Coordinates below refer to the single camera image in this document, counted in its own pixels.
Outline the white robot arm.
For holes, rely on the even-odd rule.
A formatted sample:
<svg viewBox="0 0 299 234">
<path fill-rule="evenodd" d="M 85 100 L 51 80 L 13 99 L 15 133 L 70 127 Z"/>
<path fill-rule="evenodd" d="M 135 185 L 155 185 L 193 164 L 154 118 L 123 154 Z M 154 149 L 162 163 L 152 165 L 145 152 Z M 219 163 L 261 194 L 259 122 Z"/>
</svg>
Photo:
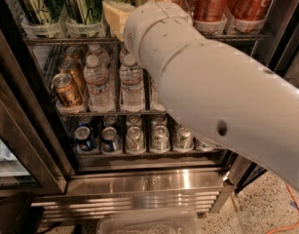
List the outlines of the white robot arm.
<svg viewBox="0 0 299 234">
<path fill-rule="evenodd" d="M 105 0 L 102 7 L 173 119 L 299 192 L 299 89 L 245 53 L 206 39 L 174 3 Z"/>
</svg>

